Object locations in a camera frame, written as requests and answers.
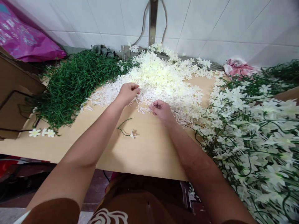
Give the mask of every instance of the cardboard box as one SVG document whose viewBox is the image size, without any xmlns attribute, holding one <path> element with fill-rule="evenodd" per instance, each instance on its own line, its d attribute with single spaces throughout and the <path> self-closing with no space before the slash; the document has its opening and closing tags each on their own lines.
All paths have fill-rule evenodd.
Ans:
<svg viewBox="0 0 299 224">
<path fill-rule="evenodd" d="M 31 114 L 26 98 L 42 93 L 39 70 L 15 60 L 0 47 L 0 139 L 16 139 Z"/>
</svg>

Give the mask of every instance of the pink cloth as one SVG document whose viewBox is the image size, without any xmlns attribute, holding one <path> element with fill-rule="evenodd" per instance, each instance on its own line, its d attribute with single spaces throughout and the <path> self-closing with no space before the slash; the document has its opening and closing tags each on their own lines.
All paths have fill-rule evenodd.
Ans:
<svg viewBox="0 0 299 224">
<path fill-rule="evenodd" d="M 228 76 L 251 76 L 252 74 L 259 73 L 261 71 L 259 68 L 250 66 L 246 61 L 238 58 L 228 59 L 223 68 Z"/>
<path fill-rule="evenodd" d="M 26 25 L 0 0 L 0 46 L 15 59 L 43 62 L 66 53 L 42 32 Z"/>
</svg>

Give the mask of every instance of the white tile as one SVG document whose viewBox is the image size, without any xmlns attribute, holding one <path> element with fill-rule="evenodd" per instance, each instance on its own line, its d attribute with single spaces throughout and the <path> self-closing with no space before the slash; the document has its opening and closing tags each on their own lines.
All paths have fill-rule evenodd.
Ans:
<svg viewBox="0 0 299 224">
<path fill-rule="evenodd" d="M 213 29 L 210 40 L 240 42 L 240 37 L 270 0 L 230 0 Z"/>
<path fill-rule="evenodd" d="M 259 51 L 248 63 L 259 67 L 270 67 L 298 58 L 299 47 L 259 44 Z"/>
<path fill-rule="evenodd" d="M 230 58 L 242 58 L 251 60 L 259 52 L 260 44 L 245 44 L 223 41 L 207 41 L 200 57 L 223 64 Z"/>
<path fill-rule="evenodd" d="M 47 31 L 47 34 L 56 42 L 71 47 L 81 47 L 91 49 L 91 46 L 103 44 L 100 34 Z"/>
<path fill-rule="evenodd" d="M 128 43 L 135 43 L 135 41 L 138 40 L 137 36 L 127 36 L 127 42 Z M 162 37 L 156 37 L 155 43 L 161 43 Z M 141 37 L 139 42 L 137 43 L 139 46 L 148 48 L 149 46 L 149 37 Z M 172 50 L 175 50 L 178 44 L 178 39 L 173 38 L 164 38 L 163 46 L 169 47 Z"/>
<path fill-rule="evenodd" d="M 109 34 L 101 34 L 101 36 L 103 38 L 104 45 L 116 52 L 121 50 L 121 45 L 127 45 L 126 36 Z"/>
<path fill-rule="evenodd" d="M 128 36 L 140 36 L 142 31 L 143 13 L 147 0 L 120 0 L 121 9 Z M 164 0 L 167 10 L 166 38 L 180 37 L 190 0 Z M 161 1 L 158 1 L 156 37 L 163 37 L 166 25 L 165 12 Z M 142 36 L 149 35 L 149 10 L 145 17 L 145 31 Z"/>
<path fill-rule="evenodd" d="M 164 0 L 167 11 L 167 30 L 165 38 L 179 39 L 190 0 Z M 158 2 L 156 37 L 163 37 L 166 26 L 162 2 Z"/>
<path fill-rule="evenodd" d="M 299 46 L 299 1 L 271 0 L 242 35 L 242 42 Z"/>
<path fill-rule="evenodd" d="M 207 41 L 200 57 L 220 64 L 229 58 L 242 58 L 250 65 L 269 67 L 299 58 L 299 47 Z"/>
<path fill-rule="evenodd" d="M 88 0 L 88 3 L 101 34 L 126 34 L 119 0 Z"/>
<path fill-rule="evenodd" d="M 99 33 L 87 0 L 55 0 L 55 3 L 63 9 L 75 32 Z"/>
<path fill-rule="evenodd" d="M 181 54 L 186 54 L 189 57 L 197 58 L 204 47 L 206 41 L 204 40 L 185 40 L 180 39 L 176 51 Z"/>
<path fill-rule="evenodd" d="M 127 36 L 127 44 L 133 44 L 138 40 L 138 36 Z M 139 46 L 148 48 L 149 46 L 149 37 L 141 37 L 137 43 Z"/>
<path fill-rule="evenodd" d="M 28 24 L 35 23 L 43 30 L 73 31 L 69 20 L 51 0 L 10 0 L 10 3 L 20 11 L 20 19 Z"/>
<path fill-rule="evenodd" d="M 144 9 L 148 0 L 120 0 L 127 36 L 140 36 Z M 149 10 L 146 13 L 144 37 L 149 36 Z"/>
<path fill-rule="evenodd" d="M 161 43 L 162 42 L 162 37 L 156 37 L 155 43 Z M 175 50 L 178 45 L 178 39 L 173 39 L 173 38 L 164 38 L 163 46 L 168 47 L 171 50 Z"/>
<path fill-rule="evenodd" d="M 207 40 L 228 1 L 191 0 L 180 38 Z"/>
</svg>

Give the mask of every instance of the cable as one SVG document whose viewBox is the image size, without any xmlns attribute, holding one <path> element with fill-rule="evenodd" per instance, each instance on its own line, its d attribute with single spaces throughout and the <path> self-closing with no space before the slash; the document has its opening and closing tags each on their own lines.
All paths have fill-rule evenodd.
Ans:
<svg viewBox="0 0 299 224">
<path fill-rule="evenodd" d="M 163 43 L 164 42 L 164 37 L 165 37 L 165 34 L 166 34 L 166 29 L 167 29 L 167 12 L 166 12 L 166 6 L 165 6 L 165 3 L 164 3 L 164 0 L 161 0 L 161 2 L 162 2 L 163 9 L 164 9 L 164 12 L 165 12 L 165 20 L 166 20 L 166 26 L 165 26 L 163 36 L 162 36 L 162 43 Z"/>
<path fill-rule="evenodd" d="M 140 34 L 140 36 L 139 36 L 139 38 L 138 38 L 138 40 L 136 40 L 135 41 L 135 43 L 133 44 L 133 45 L 136 45 L 138 42 L 139 42 L 139 40 L 140 40 L 140 38 L 141 38 L 141 36 L 143 35 L 143 33 L 144 33 L 144 23 L 145 23 L 145 13 L 146 13 L 146 10 L 147 10 L 147 8 L 149 7 L 149 5 L 150 5 L 150 1 L 151 0 L 149 0 L 149 2 L 147 3 L 147 5 L 146 5 L 146 7 L 145 7 L 145 10 L 144 10 L 144 13 L 143 13 L 143 21 L 142 21 L 142 29 L 141 29 L 141 34 Z"/>
<path fill-rule="evenodd" d="M 19 160 L 19 159 L 0 159 L 0 161 L 6 161 L 6 160 L 11 160 L 11 161 L 21 161 L 21 162 L 30 163 L 29 161 L 26 161 L 26 160 Z"/>
<path fill-rule="evenodd" d="M 104 176 L 106 177 L 106 179 L 108 180 L 108 182 L 110 182 L 109 178 L 107 177 L 105 171 L 103 170 Z"/>
<path fill-rule="evenodd" d="M 144 28 L 145 28 L 145 25 L 144 25 L 145 24 L 145 13 L 146 13 L 146 10 L 148 9 L 149 5 L 150 5 L 150 1 L 151 0 L 149 0 L 149 2 L 147 3 L 147 5 L 145 7 L 145 10 L 144 10 L 144 13 L 143 13 L 143 21 L 142 21 L 141 34 L 140 34 L 138 40 L 136 40 L 135 43 L 132 44 L 132 45 L 136 45 L 139 42 L 140 38 L 142 37 L 142 35 L 144 33 Z M 166 12 L 166 6 L 165 6 L 165 3 L 164 3 L 164 0 L 161 0 L 161 2 L 162 2 L 163 9 L 164 9 L 164 12 L 165 12 L 165 20 L 166 20 L 166 26 L 165 26 L 165 29 L 164 29 L 164 32 L 163 32 L 163 36 L 162 36 L 162 43 L 163 43 L 164 42 L 164 37 L 165 37 L 165 34 L 166 34 L 166 29 L 167 29 L 167 12 Z"/>
</svg>

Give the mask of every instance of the wooden table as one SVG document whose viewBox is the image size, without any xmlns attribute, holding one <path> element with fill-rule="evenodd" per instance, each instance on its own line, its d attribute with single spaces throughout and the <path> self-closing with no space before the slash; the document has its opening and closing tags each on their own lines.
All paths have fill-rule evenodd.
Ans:
<svg viewBox="0 0 299 224">
<path fill-rule="evenodd" d="M 203 89 L 202 106 L 208 105 L 214 80 L 205 77 L 194 77 L 190 83 Z M 29 137 L 28 132 L 20 134 L 16 140 L 0 141 L 0 153 L 12 156 L 27 157 L 58 163 L 78 137 L 100 116 L 105 108 L 94 106 L 93 111 L 80 113 L 72 127 L 59 129 L 60 137 L 50 138 L 41 135 Z M 178 155 L 169 138 L 168 132 L 159 119 L 151 113 L 141 114 L 136 104 L 127 106 L 117 127 L 126 119 L 122 128 L 131 132 L 136 130 L 138 137 L 132 139 L 124 136 L 115 128 L 111 139 L 103 152 L 97 168 L 102 170 L 154 176 L 175 180 L 187 180 Z M 35 116 L 25 124 L 25 129 L 32 128 Z M 40 121 L 37 128 L 47 128 L 48 124 Z M 194 132 L 186 129 L 190 136 Z"/>
</svg>

